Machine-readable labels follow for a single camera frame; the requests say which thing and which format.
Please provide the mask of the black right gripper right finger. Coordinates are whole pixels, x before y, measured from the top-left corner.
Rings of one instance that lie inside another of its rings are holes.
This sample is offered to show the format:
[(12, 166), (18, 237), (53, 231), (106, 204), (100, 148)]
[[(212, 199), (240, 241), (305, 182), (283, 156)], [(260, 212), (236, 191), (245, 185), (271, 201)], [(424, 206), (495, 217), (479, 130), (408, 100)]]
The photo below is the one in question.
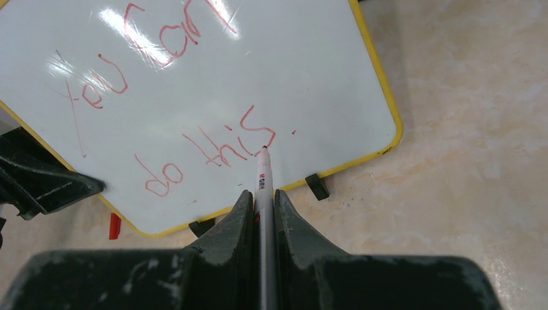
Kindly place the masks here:
[(275, 193), (282, 309), (501, 309), (484, 271), (460, 256), (350, 254)]

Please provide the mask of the red marker cap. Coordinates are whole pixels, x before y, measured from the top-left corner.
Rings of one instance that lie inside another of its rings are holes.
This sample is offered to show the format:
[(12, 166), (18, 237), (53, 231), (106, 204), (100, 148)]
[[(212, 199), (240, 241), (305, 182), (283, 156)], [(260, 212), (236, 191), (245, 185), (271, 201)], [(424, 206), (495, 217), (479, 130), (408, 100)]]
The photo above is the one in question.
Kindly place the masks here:
[(109, 225), (109, 240), (116, 240), (120, 235), (121, 218), (116, 213), (111, 213)]

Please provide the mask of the yellow-framed whiteboard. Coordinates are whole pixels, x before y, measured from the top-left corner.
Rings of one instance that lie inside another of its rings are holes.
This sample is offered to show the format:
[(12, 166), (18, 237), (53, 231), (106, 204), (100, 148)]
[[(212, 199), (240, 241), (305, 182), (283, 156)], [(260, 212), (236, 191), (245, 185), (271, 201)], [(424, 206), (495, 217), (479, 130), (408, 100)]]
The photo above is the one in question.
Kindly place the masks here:
[(145, 236), (403, 135), (357, 1), (2, 1), (1, 108)]

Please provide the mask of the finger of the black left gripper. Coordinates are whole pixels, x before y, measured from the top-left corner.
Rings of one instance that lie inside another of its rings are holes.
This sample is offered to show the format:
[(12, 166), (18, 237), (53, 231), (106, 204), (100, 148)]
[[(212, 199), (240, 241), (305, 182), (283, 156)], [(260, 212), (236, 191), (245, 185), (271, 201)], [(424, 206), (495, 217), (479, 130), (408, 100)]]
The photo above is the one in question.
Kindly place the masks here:
[(73, 173), (23, 127), (1, 135), (1, 172)]
[(1, 158), (1, 205), (31, 220), (52, 214), (105, 190), (105, 182), (33, 159)]

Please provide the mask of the white red marker pen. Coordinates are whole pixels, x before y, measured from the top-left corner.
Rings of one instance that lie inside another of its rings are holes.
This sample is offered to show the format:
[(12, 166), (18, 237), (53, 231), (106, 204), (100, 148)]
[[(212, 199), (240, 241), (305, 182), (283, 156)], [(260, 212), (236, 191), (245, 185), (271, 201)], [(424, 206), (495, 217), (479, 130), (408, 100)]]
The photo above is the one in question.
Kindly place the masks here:
[(268, 148), (258, 153), (255, 187), (255, 218), (258, 224), (258, 304), (260, 309), (277, 309), (277, 257), (273, 218), (273, 175)]

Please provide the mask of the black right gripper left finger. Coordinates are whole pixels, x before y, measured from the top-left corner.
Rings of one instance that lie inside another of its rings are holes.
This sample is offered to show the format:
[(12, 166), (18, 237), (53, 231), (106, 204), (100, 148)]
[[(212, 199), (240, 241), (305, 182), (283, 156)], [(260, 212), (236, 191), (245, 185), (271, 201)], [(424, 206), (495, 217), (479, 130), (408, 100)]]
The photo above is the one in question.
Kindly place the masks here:
[(49, 251), (16, 276), (2, 309), (251, 309), (253, 198), (174, 249)]

